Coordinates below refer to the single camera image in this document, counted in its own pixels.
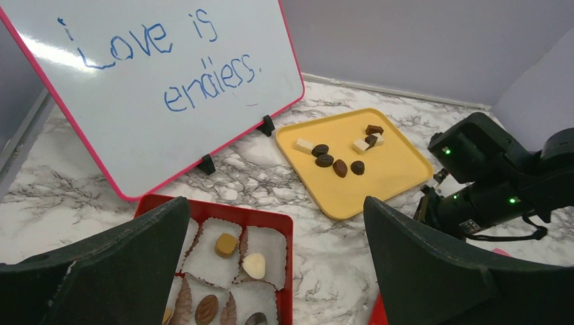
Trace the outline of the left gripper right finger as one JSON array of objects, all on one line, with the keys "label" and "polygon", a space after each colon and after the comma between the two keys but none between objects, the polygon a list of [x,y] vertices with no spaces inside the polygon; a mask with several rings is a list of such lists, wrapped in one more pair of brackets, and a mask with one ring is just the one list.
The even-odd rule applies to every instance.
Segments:
[{"label": "left gripper right finger", "polygon": [[572,324],[573,268],[507,257],[369,196],[363,220],[389,324]]}]

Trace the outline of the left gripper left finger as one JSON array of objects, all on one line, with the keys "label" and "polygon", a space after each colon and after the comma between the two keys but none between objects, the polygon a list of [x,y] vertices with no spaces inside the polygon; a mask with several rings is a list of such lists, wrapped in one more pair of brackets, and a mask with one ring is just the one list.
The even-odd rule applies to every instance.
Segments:
[{"label": "left gripper left finger", "polygon": [[1,265],[2,324],[161,324],[190,222],[183,197]]}]

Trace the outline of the brown almond chocolate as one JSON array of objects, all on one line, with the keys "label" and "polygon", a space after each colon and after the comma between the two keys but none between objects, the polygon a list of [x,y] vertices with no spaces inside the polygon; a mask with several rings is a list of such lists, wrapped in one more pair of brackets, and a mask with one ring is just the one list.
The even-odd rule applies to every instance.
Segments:
[{"label": "brown almond chocolate", "polygon": [[215,295],[205,296],[198,304],[194,320],[197,325],[209,325],[217,315],[219,300]]}]

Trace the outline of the white heart chocolate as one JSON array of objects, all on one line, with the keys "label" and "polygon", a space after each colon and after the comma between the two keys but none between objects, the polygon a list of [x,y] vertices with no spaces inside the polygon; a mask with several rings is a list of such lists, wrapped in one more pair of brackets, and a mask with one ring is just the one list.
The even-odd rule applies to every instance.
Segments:
[{"label": "white heart chocolate", "polygon": [[242,267],[248,276],[261,280],[266,274],[266,260],[261,253],[251,253],[244,257]]}]

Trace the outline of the dark round chocolate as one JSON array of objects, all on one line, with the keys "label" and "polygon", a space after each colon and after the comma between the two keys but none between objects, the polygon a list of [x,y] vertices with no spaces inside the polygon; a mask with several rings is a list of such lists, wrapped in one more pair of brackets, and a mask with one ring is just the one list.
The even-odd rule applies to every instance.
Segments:
[{"label": "dark round chocolate", "polygon": [[267,316],[263,312],[253,313],[248,317],[244,325],[268,325]]}]

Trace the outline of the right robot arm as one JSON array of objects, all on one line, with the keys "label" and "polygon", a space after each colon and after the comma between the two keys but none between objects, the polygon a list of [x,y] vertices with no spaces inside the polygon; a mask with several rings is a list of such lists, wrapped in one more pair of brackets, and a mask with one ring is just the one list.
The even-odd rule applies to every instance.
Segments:
[{"label": "right robot arm", "polygon": [[475,112],[434,134],[428,150],[465,186],[449,196],[424,186],[414,219],[462,241],[541,240],[548,233],[542,225],[527,236],[481,232],[516,218],[529,225],[532,216],[550,223],[552,211],[573,206],[572,128],[530,152],[486,114]]}]

